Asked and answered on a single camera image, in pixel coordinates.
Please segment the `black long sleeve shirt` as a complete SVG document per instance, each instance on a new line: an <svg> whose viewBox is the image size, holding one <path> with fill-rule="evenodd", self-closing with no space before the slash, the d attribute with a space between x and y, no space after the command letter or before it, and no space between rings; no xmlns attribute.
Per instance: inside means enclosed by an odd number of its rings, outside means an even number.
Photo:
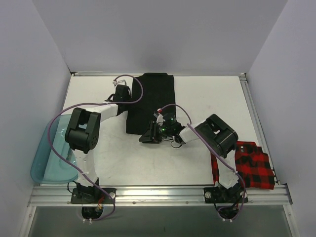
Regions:
<svg viewBox="0 0 316 237"><path fill-rule="evenodd" d="M167 73L144 73L133 80L131 100L142 99L128 106L126 133L143 135L154 112L165 105L164 111L176 114L174 76Z"/></svg>

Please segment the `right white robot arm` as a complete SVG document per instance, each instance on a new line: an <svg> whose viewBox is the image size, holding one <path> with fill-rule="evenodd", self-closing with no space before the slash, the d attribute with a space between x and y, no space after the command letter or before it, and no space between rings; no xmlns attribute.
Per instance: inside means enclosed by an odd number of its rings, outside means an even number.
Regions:
<svg viewBox="0 0 316 237"><path fill-rule="evenodd" d="M238 183L234 150L237 145L237 133L216 114L195 125L182 125L174 114L155 114L139 142L158 144L164 138L170 138L179 145L200 139L217 159L219 178L217 183L220 199L230 202L237 196L235 185Z"/></svg>

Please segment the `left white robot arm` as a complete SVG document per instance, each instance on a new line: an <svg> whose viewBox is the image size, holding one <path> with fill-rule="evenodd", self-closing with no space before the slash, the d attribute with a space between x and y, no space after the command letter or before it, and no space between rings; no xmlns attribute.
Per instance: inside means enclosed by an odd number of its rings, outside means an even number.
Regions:
<svg viewBox="0 0 316 237"><path fill-rule="evenodd" d="M89 203L96 202L100 197L98 188L92 183L98 182L94 165L94 151L99 140L101 122L120 115L127 110L126 104L131 99L130 88L119 84L105 105L92 108L74 108L65 134L65 141L69 144L80 169L78 182L86 186L82 197Z"/></svg>

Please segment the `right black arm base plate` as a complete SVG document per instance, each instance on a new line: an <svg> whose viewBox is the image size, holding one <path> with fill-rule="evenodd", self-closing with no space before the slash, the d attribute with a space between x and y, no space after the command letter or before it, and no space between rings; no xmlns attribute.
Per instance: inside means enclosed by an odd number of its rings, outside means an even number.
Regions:
<svg viewBox="0 0 316 237"><path fill-rule="evenodd" d="M226 189L222 186L203 188L205 203L211 204L237 204L242 202L244 189L240 184Z"/></svg>

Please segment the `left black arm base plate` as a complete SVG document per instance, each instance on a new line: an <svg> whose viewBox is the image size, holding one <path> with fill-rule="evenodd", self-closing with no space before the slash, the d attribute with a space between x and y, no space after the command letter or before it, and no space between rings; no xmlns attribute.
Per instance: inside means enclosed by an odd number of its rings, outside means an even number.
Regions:
<svg viewBox="0 0 316 237"><path fill-rule="evenodd" d="M115 188L99 190L95 186L80 186L72 190L71 204L112 204L116 198Z"/></svg>

